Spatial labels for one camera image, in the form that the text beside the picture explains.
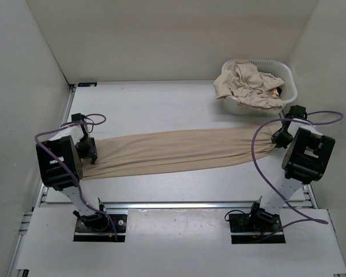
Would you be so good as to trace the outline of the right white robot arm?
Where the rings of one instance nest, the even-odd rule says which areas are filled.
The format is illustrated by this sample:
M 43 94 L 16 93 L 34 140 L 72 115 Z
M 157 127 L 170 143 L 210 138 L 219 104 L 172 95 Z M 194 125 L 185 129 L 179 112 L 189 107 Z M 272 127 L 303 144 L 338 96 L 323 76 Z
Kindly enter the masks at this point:
M 323 177 L 336 142 L 315 129 L 315 125 L 307 120 L 303 106 L 292 106 L 282 121 L 271 141 L 276 148 L 287 150 L 281 164 L 283 173 L 277 184 L 266 182 L 271 192 L 251 207 L 247 223 L 256 231 L 272 228 L 291 196 L 303 185 Z

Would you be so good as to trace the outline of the beige trousers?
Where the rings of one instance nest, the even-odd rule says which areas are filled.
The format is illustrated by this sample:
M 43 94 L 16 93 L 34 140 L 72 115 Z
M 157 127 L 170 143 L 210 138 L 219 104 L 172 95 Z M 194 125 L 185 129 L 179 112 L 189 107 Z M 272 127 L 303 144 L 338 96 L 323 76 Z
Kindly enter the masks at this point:
M 247 163 L 268 156 L 271 136 L 280 127 L 248 125 L 137 134 L 96 142 L 95 164 L 82 161 L 83 179 L 164 174 Z

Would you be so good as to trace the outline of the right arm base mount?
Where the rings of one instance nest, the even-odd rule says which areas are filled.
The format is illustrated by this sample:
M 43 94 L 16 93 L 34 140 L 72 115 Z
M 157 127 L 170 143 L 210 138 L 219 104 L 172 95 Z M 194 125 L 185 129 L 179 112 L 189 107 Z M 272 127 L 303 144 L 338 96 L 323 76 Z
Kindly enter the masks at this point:
M 285 243 L 280 216 L 266 212 L 259 203 L 253 203 L 249 213 L 230 210 L 224 220 L 230 224 L 232 244 Z

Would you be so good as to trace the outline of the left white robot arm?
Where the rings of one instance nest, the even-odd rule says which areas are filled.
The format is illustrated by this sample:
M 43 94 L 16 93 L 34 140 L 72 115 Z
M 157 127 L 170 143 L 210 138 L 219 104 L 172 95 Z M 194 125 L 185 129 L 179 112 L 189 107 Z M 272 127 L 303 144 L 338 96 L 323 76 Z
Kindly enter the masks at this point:
M 95 139 L 91 137 L 93 127 L 103 124 L 94 122 L 96 114 L 73 114 L 71 121 L 59 129 L 39 133 L 35 136 L 36 153 L 42 183 L 66 196 L 76 210 L 75 216 L 86 226 L 103 231 L 110 225 L 109 216 L 101 200 L 88 196 L 81 186 L 84 177 L 82 161 L 97 161 Z

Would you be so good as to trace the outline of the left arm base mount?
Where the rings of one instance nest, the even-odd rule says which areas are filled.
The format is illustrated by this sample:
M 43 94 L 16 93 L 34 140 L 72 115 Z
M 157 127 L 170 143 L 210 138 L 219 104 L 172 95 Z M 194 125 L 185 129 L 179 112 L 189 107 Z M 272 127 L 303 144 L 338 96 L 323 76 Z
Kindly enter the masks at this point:
M 125 242 L 127 213 L 108 214 L 113 223 L 100 213 L 81 216 L 73 211 L 73 214 L 77 217 L 74 242 Z

